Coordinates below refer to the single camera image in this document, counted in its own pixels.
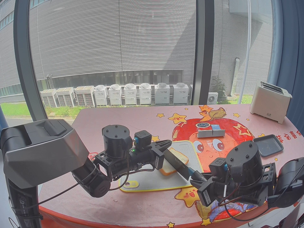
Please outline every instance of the white pole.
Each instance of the white pole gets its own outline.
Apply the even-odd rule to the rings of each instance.
[[[247,39],[247,52],[246,52],[246,62],[245,62],[245,69],[242,81],[241,92],[239,96],[238,104],[241,104],[243,92],[245,88],[246,76],[247,76],[247,69],[248,69],[248,61],[249,61],[249,52],[250,52],[250,41],[251,41],[251,3],[250,0],[247,0],[247,7],[248,7],[248,39]]]

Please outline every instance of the white toaster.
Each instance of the white toaster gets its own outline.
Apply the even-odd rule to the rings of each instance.
[[[256,113],[282,124],[291,98],[291,94],[286,89],[258,80],[250,113]]]

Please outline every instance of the gray tray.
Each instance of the gray tray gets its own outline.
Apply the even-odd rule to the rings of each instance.
[[[281,142],[274,134],[253,139],[259,148],[260,155],[266,157],[284,149]]]

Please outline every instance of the slice of bread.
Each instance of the slice of bread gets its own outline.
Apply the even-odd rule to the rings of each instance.
[[[174,154],[177,158],[179,158],[185,165],[188,164],[189,158],[187,156],[185,156],[183,153],[181,153],[173,148],[170,148],[169,151],[172,154]],[[163,168],[160,169],[160,172],[165,176],[169,176],[170,174],[177,172],[177,170],[174,169],[174,167],[172,165],[170,165],[166,159],[164,159]]]

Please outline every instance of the lawn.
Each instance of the lawn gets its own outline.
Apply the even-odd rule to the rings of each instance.
[[[243,95],[242,97],[242,104],[251,104],[252,102],[252,97],[253,95]],[[235,100],[224,100],[224,101],[219,101],[218,104],[237,104],[239,101],[239,96]]]
[[[253,95],[243,95],[242,104],[250,104],[252,101]],[[218,104],[237,104],[238,97],[235,100],[224,100],[219,101]],[[2,103],[2,111],[6,116],[30,116],[26,103]],[[47,107],[45,111],[48,116],[71,116],[75,118],[81,109],[85,107],[58,107],[58,108],[49,108]]]

